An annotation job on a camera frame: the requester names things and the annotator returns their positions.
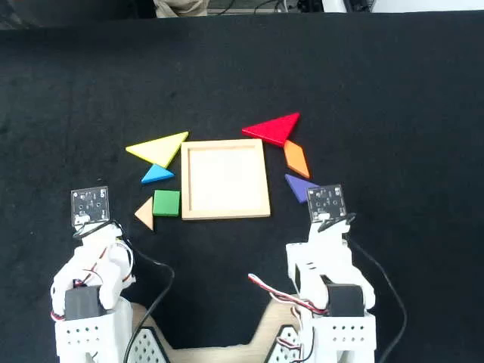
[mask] red triangle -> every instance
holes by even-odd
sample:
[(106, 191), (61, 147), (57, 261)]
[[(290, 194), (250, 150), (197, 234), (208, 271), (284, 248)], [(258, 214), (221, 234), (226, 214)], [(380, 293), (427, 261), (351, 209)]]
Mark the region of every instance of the red triangle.
[(253, 138), (261, 138), (271, 144), (283, 147), (298, 119), (299, 112), (296, 112), (279, 117), (278, 119), (271, 119), (264, 123), (258, 123), (257, 125), (246, 127), (245, 129), (242, 129), (242, 133)]

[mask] tangram piece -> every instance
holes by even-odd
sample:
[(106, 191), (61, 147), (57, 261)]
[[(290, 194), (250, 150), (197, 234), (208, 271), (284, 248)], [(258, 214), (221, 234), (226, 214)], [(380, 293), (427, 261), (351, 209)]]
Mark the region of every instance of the tangram piece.
[(295, 176), (289, 174), (286, 174), (284, 177), (300, 203), (305, 203), (308, 201), (308, 188), (319, 187), (319, 185), (311, 183), (310, 181), (296, 178)]
[(181, 217), (271, 215), (260, 139), (181, 144)]
[(148, 170), (146, 175), (141, 180), (141, 183), (147, 184), (151, 182), (157, 182), (159, 180), (168, 179), (173, 176), (175, 176), (175, 174), (173, 174), (169, 170), (166, 170), (165, 168), (162, 168), (157, 164), (153, 164), (152, 167)]
[(188, 131), (126, 147), (126, 151), (152, 164), (166, 168), (177, 153)]
[(136, 218), (142, 221), (150, 230), (153, 231), (153, 197), (150, 197), (139, 209), (135, 212)]
[(242, 129), (242, 133), (252, 138), (261, 138), (271, 144), (283, 147), (284, 142), (286, 142), (290, 132), (293, 131), (298, 119), (299, 112), (296, 112), (279, 117), (278, 119), (272, 119), (264, 123), (246, 127)]
[(287, 167), (294, 172), (309, 178), (308, 165), (304, 157), (303, 148), (292, 141), (287, 140), (284, 144), (284, 154), (286, 155)]
[(153, 216), (176, 217), (179, 208), (179, 191), (154, 191)]

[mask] yellow triangle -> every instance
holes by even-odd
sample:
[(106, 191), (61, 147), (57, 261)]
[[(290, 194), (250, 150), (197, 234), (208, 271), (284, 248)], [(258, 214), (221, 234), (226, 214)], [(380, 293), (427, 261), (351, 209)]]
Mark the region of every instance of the yellow triangle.
[(126, 151), (166, 168), (188, 136), (188, 131), (126, 147)]
[(153, 197), (150, 197), (139, 207), (135, 212), (135, 216), (153, 231)]

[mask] blue triangle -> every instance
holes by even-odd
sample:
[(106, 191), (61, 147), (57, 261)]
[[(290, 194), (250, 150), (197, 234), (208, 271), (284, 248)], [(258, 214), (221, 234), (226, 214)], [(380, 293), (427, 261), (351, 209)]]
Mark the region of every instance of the blue triangle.
[(304, 203), (308, 201), (308, 192), (307, 192), (308, 188), (319, 187), (319, 185), (313, 184), (306, 180), (296, 178), (295, 176), (292, 176), (289, 174), (286, 174), (284, 177), (286, 178), (287, 183), (289, 184), (290, 188), (293, 190), (297, 200), (300, 203)]
[(151, 182), (156, 182), (158, 180), (168, 179), (173, 176), (175, 176), (175, 174), (173, 174), (169, 170), (166, 170), (165, 168), (162, 168), (157, 164), (153, 164), (153, 166), (150, 168), (150, 170), (148, 170), (146, 175), (141, 180), (141, 183), (147, 184)]

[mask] wooden square frame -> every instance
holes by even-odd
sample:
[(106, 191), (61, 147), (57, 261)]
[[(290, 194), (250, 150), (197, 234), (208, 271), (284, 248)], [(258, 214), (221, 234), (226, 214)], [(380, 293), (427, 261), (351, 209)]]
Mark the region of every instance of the wooden square frame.
[(183, 219), (270, 215), (262, 140), (190, 141), (181, 144)]

